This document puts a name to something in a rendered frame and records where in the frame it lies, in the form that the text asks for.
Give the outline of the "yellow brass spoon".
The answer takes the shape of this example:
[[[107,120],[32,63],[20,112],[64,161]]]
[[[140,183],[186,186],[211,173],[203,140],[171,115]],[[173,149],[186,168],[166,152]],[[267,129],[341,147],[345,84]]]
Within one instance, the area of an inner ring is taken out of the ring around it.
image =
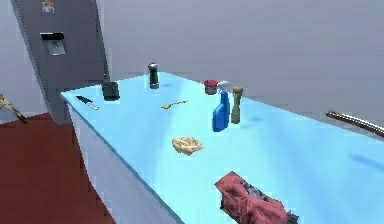
[[[173,105],[183,104],[183,103],[187,103],[187,102],[188,101],[186,101],[186,100],[185,101],[179,101],[179,102],[163,105],[163,106],[161,106],[161,108],[164,110],[167,110],[167,109],[170,109]]]

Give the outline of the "blue spray bottle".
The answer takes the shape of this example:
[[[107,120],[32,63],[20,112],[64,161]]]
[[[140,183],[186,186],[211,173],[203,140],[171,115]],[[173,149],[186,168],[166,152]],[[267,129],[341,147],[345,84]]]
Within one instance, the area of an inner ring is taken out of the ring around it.
[[[220,94],[220,103],[213,111],[212,129],[214,132],[223,131],[228,127],[229,124],[230,103],[227,91],[228,84],[228,81],[221,81],[217,84]]]

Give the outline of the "red lidded jar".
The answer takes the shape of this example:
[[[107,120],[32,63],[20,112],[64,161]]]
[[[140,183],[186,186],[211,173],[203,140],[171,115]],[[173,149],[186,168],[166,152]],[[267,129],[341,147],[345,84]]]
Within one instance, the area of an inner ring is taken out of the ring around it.
[[[207,95],[215,95],[217,93],[217,84],[216,80],[206,80],[204,82],[205,93]]]

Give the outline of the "beige crumpled cloth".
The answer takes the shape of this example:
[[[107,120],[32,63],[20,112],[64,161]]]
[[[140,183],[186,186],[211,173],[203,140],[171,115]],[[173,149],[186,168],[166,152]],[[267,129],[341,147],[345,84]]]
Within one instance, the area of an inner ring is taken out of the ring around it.
[[[204,148],[204,145],[194,137],[174,138],[172,145],[178,153],[184,153],[188,156]]]

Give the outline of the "tan wooden pepper mill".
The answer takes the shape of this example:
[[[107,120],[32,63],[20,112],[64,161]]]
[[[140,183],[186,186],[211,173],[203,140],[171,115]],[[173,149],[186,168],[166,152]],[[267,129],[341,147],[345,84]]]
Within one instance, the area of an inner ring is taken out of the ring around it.
[[[233,124],[238,124],[240,122],[240,102],[241,102],[242,94],[243,94],[242,86],[233,87],[234,105],[232,107],[232,112],[231,112],[231,122]]]

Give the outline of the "black pepper shaker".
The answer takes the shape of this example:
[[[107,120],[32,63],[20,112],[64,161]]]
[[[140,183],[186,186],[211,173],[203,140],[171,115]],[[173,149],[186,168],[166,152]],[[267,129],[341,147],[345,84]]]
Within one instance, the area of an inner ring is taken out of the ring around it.
[[[156,63],[150,63],[148,65],[148,70],[150,72],[150,88],[157,89],[159,87],[158,82],[158,65]]]

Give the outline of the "dark green mug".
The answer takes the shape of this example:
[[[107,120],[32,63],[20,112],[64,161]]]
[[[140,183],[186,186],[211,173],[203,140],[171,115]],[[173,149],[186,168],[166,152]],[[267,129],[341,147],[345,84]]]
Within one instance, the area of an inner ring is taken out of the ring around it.
[[[115,101],[120,98],[118,83],[107,82],[102,84],[102,93],[105,101]]]

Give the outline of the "light blue kitchen counter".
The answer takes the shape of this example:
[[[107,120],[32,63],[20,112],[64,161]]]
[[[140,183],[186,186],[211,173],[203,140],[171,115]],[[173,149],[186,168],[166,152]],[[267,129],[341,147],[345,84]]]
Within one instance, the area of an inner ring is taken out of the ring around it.
[[[97,85],[64,93],[90,182],[115,224],[235,224],[215,187],[231,171],[300,224],[384,224],[383,141],[250,99],[238,124],[214,132],[219,97],[200,83],[163,73],[157,89],[145,76],[118,87],[112,102]],[[204,148],[178,153],[179,137]]]

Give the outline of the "red crumpled cloth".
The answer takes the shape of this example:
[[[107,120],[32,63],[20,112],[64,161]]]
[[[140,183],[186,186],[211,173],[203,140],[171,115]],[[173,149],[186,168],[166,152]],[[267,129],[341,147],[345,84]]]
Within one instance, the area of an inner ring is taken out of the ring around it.
[[[215,183],[221,193],[220,209],[238,224],[299,224],[299,216],[287,211],[281,201],[231,171]]]

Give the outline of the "grey fridge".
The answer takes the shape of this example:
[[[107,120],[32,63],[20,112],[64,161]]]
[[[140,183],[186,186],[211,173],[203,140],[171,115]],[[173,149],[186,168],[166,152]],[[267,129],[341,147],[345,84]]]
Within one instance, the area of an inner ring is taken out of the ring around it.
[[[44,0],[10,1],[48,112],[69,123],[61,93],[109,79],[96,0],[52,0],[53,13]]]

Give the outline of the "wooden chair leg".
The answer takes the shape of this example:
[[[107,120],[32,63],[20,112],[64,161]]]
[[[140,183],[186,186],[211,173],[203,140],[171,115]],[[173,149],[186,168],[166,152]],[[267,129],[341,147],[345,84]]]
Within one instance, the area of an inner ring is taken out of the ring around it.
[[[5,97],[0,93],[0,109],[5,107],[8,111],[10,111],[18,120],[27,124],[26,117],[19,112]]]

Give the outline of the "black handled kitchen knife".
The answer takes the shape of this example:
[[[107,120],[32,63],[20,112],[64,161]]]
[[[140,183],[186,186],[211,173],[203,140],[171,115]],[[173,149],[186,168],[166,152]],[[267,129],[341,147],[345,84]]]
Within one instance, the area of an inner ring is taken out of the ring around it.
[[[83,102],[84,104],[86,104],[86,105],[88,105],[91,109],[93,109],[93,110],[98,110],[99,109],[99,107],[97,107],[97,106],[95,106],[94,104],[93,104],[93,101],[92,100],[90,100],[90,99],[88,99],[88,98],[86,98],[86,97],[83,97],[83,96],[76,96],[76,98],[78,99],[78,100],[80,100],[81,102]]]

